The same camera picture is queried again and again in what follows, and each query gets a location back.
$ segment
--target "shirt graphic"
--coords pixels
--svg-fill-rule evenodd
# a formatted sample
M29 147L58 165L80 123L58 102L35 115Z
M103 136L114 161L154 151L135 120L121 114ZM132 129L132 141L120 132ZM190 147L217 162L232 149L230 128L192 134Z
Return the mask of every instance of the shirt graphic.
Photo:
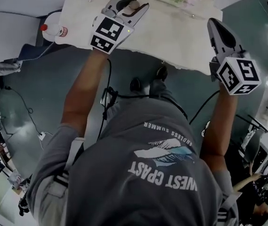
M182 146L176 138L167 139L148 150L134 152L139 158L152 159L157 167L167 167L179 161L192 160L192 152L186 146Z

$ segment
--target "power outlet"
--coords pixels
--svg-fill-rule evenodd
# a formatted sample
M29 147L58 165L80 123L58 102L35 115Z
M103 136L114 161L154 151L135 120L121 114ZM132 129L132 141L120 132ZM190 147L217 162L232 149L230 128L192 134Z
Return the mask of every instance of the power outlet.
M45 132L41 132L41 135L39 135L39 139L42 141L45 138L46 134Z

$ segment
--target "cable on floor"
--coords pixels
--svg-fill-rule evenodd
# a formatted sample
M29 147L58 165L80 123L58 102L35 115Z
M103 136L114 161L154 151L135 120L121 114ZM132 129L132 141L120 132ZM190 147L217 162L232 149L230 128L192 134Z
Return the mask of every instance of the cable on floor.
M198 116L198 114L200 113L200 111L203 109L203 107L208 103L208 101L210 101L216 94L219 93L219 90L214 92L200 107L200 109L197 111L197 113L195 114L195 116L191 119L189 125L195 120L195 118Z
M5 86L4 89L6 89L6 90L12 90L12 91L14 91L17 95L20 96L20 98L22 99L23 104L24 104L24 106L25 106L25 108L26 108L26 111L28 112L28 115L29 115L29 117L30 117L30 119L31 119L31 121L32 121L32 123L33 123L33 125L34 125L34 128L35 128L36 132L38 133L38 137L39 137L39 136L42 136L42 133L37 129L37 126L36 126L36 124L35 124L35 122L34 122L32 116L31 116L31 114L33 113L33 109L30 108L30 107L28 107L28 106L26 105L26 102L24 101L24 98L21 96L21 94L20 94L19 92L17 92L16 90L12 89L10 86ZM44 150L44 148L43 148L43 146L42 146L42 144L41 144L41 139L40 139L40 137L39 137L39 141L40 141L41 148Z

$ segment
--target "black cable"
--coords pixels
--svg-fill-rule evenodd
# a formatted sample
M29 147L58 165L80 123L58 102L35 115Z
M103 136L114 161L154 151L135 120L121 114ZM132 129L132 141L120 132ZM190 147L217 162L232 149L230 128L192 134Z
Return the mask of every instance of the black cable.
M198 116L198 114L200 113L200 111L203 109L203 107L207 104L208 101L210 101L216 94L219 93L219 90L214 92L204 103L203 105L200 107L200 109L197 111L197 113L195 114L195 116L192 118L192 120L190 121L189 125L195 120L195 118Z
M105 110L103 112L103 117L102 117L102 122L101 122L101 126L100 126L100 130L99 130L99 134L98 134L98 137L97 137L97 140L99 139L100 137L100 134L102 132L102 127L104 125L104 121L106 120L106 117L107 117L107 110L108 108L106 107L106 98L107 98L107 93L108 93L108 90L109 90L109 86L110 86L110 79L111 79L111 73L112 73L112 62L111 60L107 59L109 61L109 65L110 65L110 73L109 73L109 77L108 77L108 81L107 81L107 86L106 86L106 95L105 95ZM203 109L203 107L208 103L208 101L210 101L216 94L219 93L219 90L214 92L203 104L202 106L200 107L200 109L197 111L197 113L195 114L195 116L193 117L193 119L190 121L189 125L195 120L195 118L198 116L198 114L200 113L200 111ZM132 98L145 98L145 97L153 97L153 98L164 98L168 101L170 101L172 104L174 104L182 113L183 115L186 117L187 119L187 114L185 113L185 111L183 110L182 107L180 107L178 104L176 104L173 100L171 100L170 98L167 98L165 96L157 96L157 95L140 95L140 96L124 96L124 95L120 95L118 93L115 94L115 96L119 97L119 98L123 98L123 99L132 99Z
M22 101L23 101L23 103L24 103L24 106L25 106L25 108L26 108L26 110L27 110L27 112L28 112L28 115L29 115L29 117L30 117L30 119L31 119L31 121L32 121L32 123L33 123L33 125L34 125L34 127L35 127L35 130L37 131L37 133L38 133L39 135L41 135L41 133L39 132L39 130L38 130L37 127L36 127L36 124L35 124L33 118L31 117L31 114L33 113L33 109L30 108L30 107L29 107L29 108L27 107L27 105L26 105L26 103L25 103L23 97L21 96L21 94L20 94L19 92L17 92L16 90L12 89L12 88L9 87L9 86L5 86L5 89L7 89L7 90L12 90L12 91L14 91L17 95L19 95L19 96L21 97L21 99L22 99Z
M236 117L238 117L239 119L243 120L244 122L246 122L246 123L252 125L252 126L255 127L257 130L262 129L261 127L259 127L259 126L255 125L254 123L252 123L252 122L246 120L244 117L242 117L242 116L240 116L240 115L236 115Z
M102 116L102 122L101 122L101 126L100 126L100 130L99 130L99 134L98 134L98 137L97 137L97 140L99 139L100 137L100 134L101 134L101 131L102 131L102 127L104 125L104 121L105 121L105 118L106 118L106 111L107 111L107 107L106 107L106 97L107 97L107 91L109 90L109 86L110 86L110 79L111 79L111 73L112 73L112 62L110 59L107 59L108 62L109 62L109 65L110 65L110 73L109 73L109 77L107 79L107 86L106 86L106 95L105 95L105 111L103 112L103 116Z

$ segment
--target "red bottle cap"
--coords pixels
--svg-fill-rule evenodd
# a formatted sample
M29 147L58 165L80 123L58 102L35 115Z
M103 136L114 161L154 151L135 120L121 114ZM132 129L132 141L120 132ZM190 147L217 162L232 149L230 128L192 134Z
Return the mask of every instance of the red bottle cap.
M41 31L46 31L48 29L48 25L47 24L43 24L41 27L40 27L40 30Z

